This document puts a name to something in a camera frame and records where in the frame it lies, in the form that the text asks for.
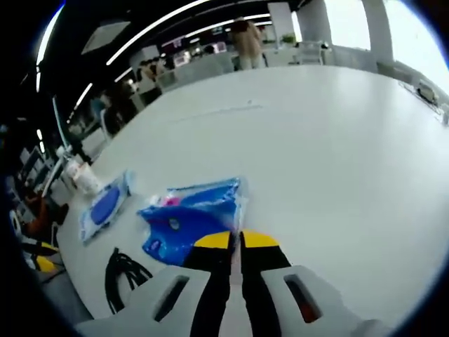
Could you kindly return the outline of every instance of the black cable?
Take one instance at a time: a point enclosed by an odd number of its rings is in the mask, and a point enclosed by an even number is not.
[[[125,274],[131,290],[134,290],[135,286],[140,286],[153,277],[141,264],[135,262],[129,256],[119,253],[119,249],[115,248],[109,259],[105,273],[106,299],[113,314],[116,314],[125,307],[120,298],[117,284],[117,280],[122,274]]]

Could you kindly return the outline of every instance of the ceiling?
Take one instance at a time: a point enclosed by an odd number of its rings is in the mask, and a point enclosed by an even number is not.
[[[160,46],[196,29],[239,16],[269,12],[266,0],[246,0],[241,3],[210,0],[161,23],[138,39],[110,66],[106,66],[111,56],[138,32],[192,1],[158,1],[157,6],[154,5],[154,1],[148,0],[66,1],[40,64],[39,94],[36,94],[35,89],[35,64],[39,40],[46,25],[62,3],[57,0],[33,1],[29,11],[35,14],[34,19],[24,22],[20,36],[14,41],[13,47],[17,57],[14,59],[15,73],[12,82],[14,85],[22,82],[19,90],[15,92],[15,95],[18,95],[17,99],[23,102],[20,105],[20,113],[36,120],[46,121],[48,120],[45,116],[48,115],[54,120],[50,97],[56,95],[60,113],[67,116],[89,83],[94,83],[93,88],[104,88],[113,83],[114,79],[129,67],[129,57],[142,47],[152,44]],[[295,10],[300,4],[303,6],[310,1],[295,0],[289,1],[289,4],[290,8]],[[130,24],[112,43],[81,54],[91,34],[99,26],[120,21],[129,21]]]

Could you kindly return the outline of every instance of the white chair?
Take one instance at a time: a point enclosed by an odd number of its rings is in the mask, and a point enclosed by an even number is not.
[[[296,62],[300,65],[323,65],[321,43],[300,42],[297,49]]]

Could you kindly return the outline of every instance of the white table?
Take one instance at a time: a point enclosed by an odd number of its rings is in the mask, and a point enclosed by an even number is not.
[[[396,80],[342,67],[237,72],[163,95],[93,168],[125,169],[140,193],[242,175],[245,226],[276,238],[292,264],[331,283],[362,318],[396,326],[423,300],[449,242],[449,129]],[[94,318],[110,316],[104,275],[115,246],[153,273],[138,202],[91,244],[79,200],[58,233]]]

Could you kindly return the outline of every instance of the black wire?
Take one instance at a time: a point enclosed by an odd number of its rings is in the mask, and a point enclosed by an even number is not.
[[[119,249],[115,248],[106,267],[105,273],[105,292],[106,299],[113,314],[122,310],[125,305],[120,298],[117,280],[119,276],[125,274],[129,287],[134,290],[136,286],[144,284],[153,275],[141,264],[131,260]]]

